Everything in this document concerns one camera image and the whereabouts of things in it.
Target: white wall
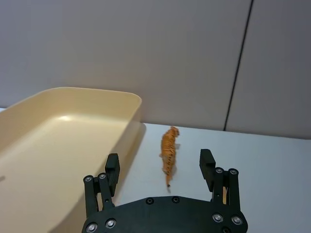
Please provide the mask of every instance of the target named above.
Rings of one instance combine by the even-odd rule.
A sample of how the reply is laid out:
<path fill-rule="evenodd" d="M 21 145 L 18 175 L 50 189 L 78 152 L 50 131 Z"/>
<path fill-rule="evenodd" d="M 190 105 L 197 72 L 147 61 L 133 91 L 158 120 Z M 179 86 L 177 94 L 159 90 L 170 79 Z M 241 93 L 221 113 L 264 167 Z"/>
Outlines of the white wall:
<path fill-rule="evenodd" d="M 311 138 L 311 1 L 256 0 L 228 131 Z"/>
<path fill-rule="evenodd" d="M 2 0 L 0 106 L 129 91 L 143 120 L 223 129 L 250 0 Z"/>

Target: orange tiger figurine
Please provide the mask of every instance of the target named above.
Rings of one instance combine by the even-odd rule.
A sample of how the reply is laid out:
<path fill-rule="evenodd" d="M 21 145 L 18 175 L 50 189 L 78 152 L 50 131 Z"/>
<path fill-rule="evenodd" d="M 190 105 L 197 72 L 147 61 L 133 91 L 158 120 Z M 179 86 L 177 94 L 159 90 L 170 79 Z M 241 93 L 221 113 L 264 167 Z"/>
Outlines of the orange tiger figurine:
<path fill-rule="evenodd" d="M 179 136 L 179 130 L 171 126 L 171 128 L 163 135 L 161 141 L 161 154 L 163 161 L 162 170 L 166 174 L 166 185 L 170 187 L 170 180 L 172 178 L 172 169 L 175 164 L 176 148 L 175 138 Z"/>

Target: cream plastic bin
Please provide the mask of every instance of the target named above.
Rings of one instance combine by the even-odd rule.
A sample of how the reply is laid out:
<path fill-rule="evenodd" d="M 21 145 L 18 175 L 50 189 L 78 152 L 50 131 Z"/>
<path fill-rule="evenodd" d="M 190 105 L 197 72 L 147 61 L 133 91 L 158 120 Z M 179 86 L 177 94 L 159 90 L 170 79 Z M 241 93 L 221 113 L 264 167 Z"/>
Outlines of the cream plastic bin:
<path fill-rule="evenodd" d="M 60 87 L 0 113 L 0 231 L 81 232 L 83 177 L 119 154 L 140 127 L 135 94 Z"/>

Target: white table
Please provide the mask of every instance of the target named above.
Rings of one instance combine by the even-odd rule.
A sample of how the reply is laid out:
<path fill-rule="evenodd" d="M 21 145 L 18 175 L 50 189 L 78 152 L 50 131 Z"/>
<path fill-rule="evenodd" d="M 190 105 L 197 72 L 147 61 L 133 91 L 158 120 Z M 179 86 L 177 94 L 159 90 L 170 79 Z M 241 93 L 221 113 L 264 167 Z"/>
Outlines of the white table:
<path fill-rule="evenodd" d="M 119 186 L 117 205 L 168 195 L 209 201 L 211 193 L 199 168 L 199 156 L 200 149 L 210 149 L 216 166 L 240 172 L 241 211 L 248 232 L 310 232 L 311 140 L 180 127 L 177 171 L 168 192 L 159 157 L 160 140 L 167 129 L 144 124 L 142 141 Z"/>

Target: plastic tray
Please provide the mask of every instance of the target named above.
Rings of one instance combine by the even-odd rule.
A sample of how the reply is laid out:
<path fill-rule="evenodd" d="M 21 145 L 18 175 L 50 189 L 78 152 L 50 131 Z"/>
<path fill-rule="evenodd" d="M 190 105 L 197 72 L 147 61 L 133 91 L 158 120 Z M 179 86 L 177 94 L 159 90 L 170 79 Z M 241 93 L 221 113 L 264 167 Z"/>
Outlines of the plastic tray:
<path fill-rule="evenodd" d="M 125 166 L 140 105 L 131 93 L 60 87 L 1 112 L 1 232 L 81 232 L 83 177 L 111 152 Z"/>

